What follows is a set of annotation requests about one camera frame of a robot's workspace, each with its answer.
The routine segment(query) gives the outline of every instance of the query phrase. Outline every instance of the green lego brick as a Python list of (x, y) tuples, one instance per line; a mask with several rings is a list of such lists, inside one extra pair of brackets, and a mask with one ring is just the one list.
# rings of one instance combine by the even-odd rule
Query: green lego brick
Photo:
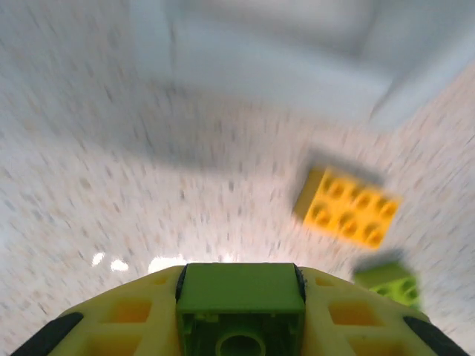
[(292, 263), (193, 263), (177, 301), (183, 356), (297, 356), (305, 302)]
[(417, 279), (398, 263), (388, 263), (354, 275), (355, 284), (420, 310)]

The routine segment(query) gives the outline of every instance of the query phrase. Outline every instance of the floor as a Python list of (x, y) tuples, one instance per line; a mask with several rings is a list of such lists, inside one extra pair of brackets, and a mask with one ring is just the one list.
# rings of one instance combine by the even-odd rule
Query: floor
[[(293, 261), (350, 278), (397, 254), (475, 353), (475, 65), (391, 133), (190, 90), (132, 65), (127, 0), (0, 4), (0, 354), (67, 307), (186, 261)], [(291, 218), (324, 152), (404, 204), (378, 254)]]

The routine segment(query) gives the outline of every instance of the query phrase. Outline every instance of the green block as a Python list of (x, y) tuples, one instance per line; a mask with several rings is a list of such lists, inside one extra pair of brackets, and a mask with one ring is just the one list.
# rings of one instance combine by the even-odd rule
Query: green block
[(355, 284), (388, 297), (405, 306), (420, 310), (417, 279), (398, 263), (358, 272)]
[(193, 263), (177, 301), (183, 356), (298, 356), (304, 315), (292, 263)]

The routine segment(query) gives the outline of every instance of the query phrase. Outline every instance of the white tiled floor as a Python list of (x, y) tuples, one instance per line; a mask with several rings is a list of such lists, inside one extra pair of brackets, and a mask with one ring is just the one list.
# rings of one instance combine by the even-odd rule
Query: white tiled floor
[(424, 310), (475, 353), (475, 66), (378, 134), (142, 83), (127, 15), (119, 0), (0, 4), (0, 352), (72, 304), (188, 260), (349, 278), (372, 253), (290, 216), (299, 172), (324, 150), (404, 197), (382, 252), (403, 251)]

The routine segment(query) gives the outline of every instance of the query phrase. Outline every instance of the speckled floor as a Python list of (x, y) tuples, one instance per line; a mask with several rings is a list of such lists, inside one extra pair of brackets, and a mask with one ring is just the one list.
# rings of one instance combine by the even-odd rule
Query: speckled floor
[(376, 169), (404, 204), (382, 252), (475, 353), (475, 66), (392, 133), (162, 90), (133, 70), (126, 0), (0, 4), (0, 353), (150, 271), (293, 261), (350, 278), (373, 253), (290, 216), (310, 152)]

